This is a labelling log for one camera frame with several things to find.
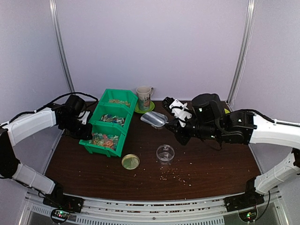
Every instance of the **transparent container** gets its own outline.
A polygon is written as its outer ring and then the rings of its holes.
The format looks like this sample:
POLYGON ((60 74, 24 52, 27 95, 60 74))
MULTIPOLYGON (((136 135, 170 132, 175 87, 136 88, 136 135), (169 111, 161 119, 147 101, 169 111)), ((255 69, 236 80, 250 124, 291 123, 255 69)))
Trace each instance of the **transparent container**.
POLYGON ((169 165, 172 163, 175 156, 175 151, 170 145, 161 145, 156 151, 157 160, 162 165, 169 165))

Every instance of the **gold lid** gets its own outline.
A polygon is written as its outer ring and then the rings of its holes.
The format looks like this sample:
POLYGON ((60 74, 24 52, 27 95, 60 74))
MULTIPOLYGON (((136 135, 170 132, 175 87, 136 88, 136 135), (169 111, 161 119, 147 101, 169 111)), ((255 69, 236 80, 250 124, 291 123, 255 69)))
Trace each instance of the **gold lid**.
POLYGON ((137 168, 139 164, 140 164, 140 159, 138 156, 134 154, 126 155, 122 159, 122 166, 128 170, 133 170, 137 168))

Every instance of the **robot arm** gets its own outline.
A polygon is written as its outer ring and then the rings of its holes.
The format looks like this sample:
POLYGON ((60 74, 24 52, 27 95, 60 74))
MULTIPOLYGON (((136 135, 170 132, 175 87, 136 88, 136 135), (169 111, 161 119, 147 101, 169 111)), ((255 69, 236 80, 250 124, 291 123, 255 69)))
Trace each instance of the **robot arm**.
POLYGON ((225 114, 216 94, 195 97, 192 100, 193 110, 189 110, 186 105, 182 106, 182 103, 173 98, 167 97, 163 101, 163 107, 175 117, 165 127, 175 134, 176 140, 182 145, 186 145, 191 137, 196 137, 203 141, 216 140, 220 145, 270 143, 293 148, 278 165, 250 179, 245 193, 225 198, 227 211, 263 203, 264 194, 300 173, 300 124, 272 120, 256 110, 238 110, 225 114))
POLYGON ((45 196, 44 204, 60 207, 64 210, 80 212, 83 199, 63 194, 61 184, 36 172, 20 162, 13 147, 20 141, 46 128, 58 126, 67 130, 73 138, 92 139, 92 125, 81 121, 89 112, 81 113, 85 101, 76 95, 70 95, 62 104, 47 104, 32 114, 24 114, 0 126, 0 175, 2 179, 13 179, 28 188, 34 188, 45 196))

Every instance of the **white wall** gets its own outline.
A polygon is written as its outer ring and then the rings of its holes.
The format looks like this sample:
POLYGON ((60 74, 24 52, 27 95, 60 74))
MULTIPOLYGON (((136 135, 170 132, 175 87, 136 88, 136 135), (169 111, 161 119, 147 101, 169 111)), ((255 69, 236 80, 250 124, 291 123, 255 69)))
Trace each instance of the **white wall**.
POLYGON ((156 88, 153 99, 227 99, 246 0, 60 0, 57 9, 76 90, 156 88))
MULTIPOLYGON (((0 1, 0 122, 68 92, 48 0, 0 1)), ((19 143, 17 158, 42 172, 58 129, 19 143)), ((27 189, 0 180, 0 224, 16 224, 27 189)))
MULTIPOLYGON (((250 48, 233 108, 253 108, 276 119, 300 122, 300 1, 257 1, 250 48)), ((256 144, 267 171, 291 148, 256 144)), ((300 224, 300 178, 279 186, 293 225, 300 224)))

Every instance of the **mug handle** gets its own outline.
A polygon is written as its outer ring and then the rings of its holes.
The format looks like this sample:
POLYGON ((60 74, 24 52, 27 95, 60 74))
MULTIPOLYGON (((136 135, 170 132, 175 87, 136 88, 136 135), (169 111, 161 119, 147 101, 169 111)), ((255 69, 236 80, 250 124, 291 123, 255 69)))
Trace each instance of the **mug handle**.
POLYGON ((154 92, 154 88, 153 87, 150 87, 150 88, 151 88, 150 96, 152 96, 153 92, 154 92))

